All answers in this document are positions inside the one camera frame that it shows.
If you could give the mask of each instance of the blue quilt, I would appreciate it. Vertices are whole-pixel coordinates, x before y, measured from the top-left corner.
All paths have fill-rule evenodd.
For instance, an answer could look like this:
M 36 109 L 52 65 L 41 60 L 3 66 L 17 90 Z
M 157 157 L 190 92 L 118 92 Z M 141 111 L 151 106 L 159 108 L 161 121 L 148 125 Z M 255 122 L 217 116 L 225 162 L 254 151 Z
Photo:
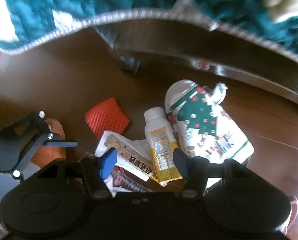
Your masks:
M 83 20 L 109 12 L 135 8 L 170 10 L 177 0 L 5 0 L 18 41 L 0 40 L 0 48 L 13 51 L 57 30 L 54 12 L 70 14 L 82 28 Z M 273 23 L 261 0 L 194 0 L 213 20 L 243 28 L 257 37 L 282 45 L 298 55 L 298 16 Z

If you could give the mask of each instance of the silver screw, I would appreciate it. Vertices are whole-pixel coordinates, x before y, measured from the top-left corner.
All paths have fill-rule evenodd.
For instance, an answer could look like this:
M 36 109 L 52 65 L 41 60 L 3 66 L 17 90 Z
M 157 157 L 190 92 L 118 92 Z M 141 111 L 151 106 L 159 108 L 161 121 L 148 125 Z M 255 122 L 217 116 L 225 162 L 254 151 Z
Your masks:
M 107 198 L 109 197 L 110 191 L 108 190 L 104 190 L 104 189 L 100 189 L 100 190 L 96 190 L 93 195 L 96 198 Z
M 14 170 L 14 171 L 13 171 L 13 176 L 14 176 L 15 178 L 18 178 L 18 177 L 20 176 L 20 171 L 18 171 L 18 170 Z
M 194 198 L 198 193 L 193 189 L 185 189 L 181 192 L 181 195 L 185 198 Z
M 133 199 L 133 200 L 131 200 L 131 202 L 132 202 L 133 204 L 138 205 L 138 204 L 141 203 L 141 200 L 140 200 L 140 199 Z
M 40 111 L 39 112 L 39 117 L 40 118 L 44 118 L 45 117 L 45 112 L 44 111 Z

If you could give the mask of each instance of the bottle cap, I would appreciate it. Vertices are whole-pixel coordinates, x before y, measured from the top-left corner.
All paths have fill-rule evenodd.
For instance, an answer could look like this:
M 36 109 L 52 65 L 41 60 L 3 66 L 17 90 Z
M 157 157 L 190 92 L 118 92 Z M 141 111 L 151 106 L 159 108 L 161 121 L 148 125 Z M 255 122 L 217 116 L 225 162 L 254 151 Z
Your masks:
M 166 117 L 165 111 L 162 107 L 154 107 L 151 108 L 144 113 L 145 121 L 147 122 L 150 119 L 156 118 L 156 117 Z

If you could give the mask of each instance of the brown floor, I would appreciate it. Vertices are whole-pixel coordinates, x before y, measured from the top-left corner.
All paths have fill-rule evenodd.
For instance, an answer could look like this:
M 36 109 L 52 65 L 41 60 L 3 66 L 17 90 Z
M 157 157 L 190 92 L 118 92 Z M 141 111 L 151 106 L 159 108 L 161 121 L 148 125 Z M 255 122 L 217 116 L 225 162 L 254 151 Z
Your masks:
M 132 122 L 124 135 L 145 138 L 145 110 L 163 106 L 170 85 L 191 79 L 200 85 L 225 82 L 222 106 L 246 133 L 255 148 L 250 169 L 298 198 L 298 106 L 272 93 L 230 79 L 182 66 L 151 63 L 137 75 L 125 75 L 110 57 L 103 41 L 84 30 L 22 55 L 0 54 L 0 126 L 32 110 L 42 109 L 57 118 L 67 138 L 79 141 L 69 151 L 74 160 L 92 153 L 97 139 L 85 123 L 84 113 L 115 97 Z M 155 190 L 179 191 L 181 181 Z M 288 232 L 298 239 L 298 218 Z

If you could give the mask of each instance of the orange object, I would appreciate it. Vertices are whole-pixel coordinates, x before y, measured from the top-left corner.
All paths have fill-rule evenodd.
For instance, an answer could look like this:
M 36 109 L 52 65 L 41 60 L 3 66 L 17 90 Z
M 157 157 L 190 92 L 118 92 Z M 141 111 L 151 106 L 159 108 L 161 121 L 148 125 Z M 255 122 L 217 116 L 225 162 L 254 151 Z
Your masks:
M 51 132 L 58 133 L 63 140 L 65 139 L 64 129 L 62 128 L 62 125 L 59 123 L 58 120 L 47 118 L 46 122 L 48 123 Z M 36 164 L 38 167 L 42 168 L 57 158 L 66 158 L 65 147 L 41 146 L 30 161 Z
M 98 139 L 101 138 L 105 130 L 123 133 L 130 122 L 115 98 L 109 98 L 90 109 L 85 114 L 85 119 Z

